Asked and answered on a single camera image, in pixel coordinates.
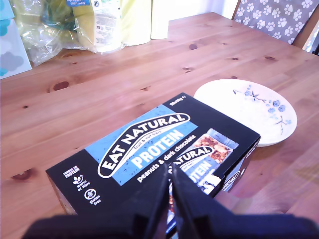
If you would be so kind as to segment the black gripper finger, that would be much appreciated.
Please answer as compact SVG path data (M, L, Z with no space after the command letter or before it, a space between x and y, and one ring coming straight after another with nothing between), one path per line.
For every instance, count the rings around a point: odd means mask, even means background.
M177 166L172 167L177 231L180 236L234 236L234 215L203 193Z
M138 194L137 215L143 222L141 235L166 235L168 207L169 173L167 164L163 164Z

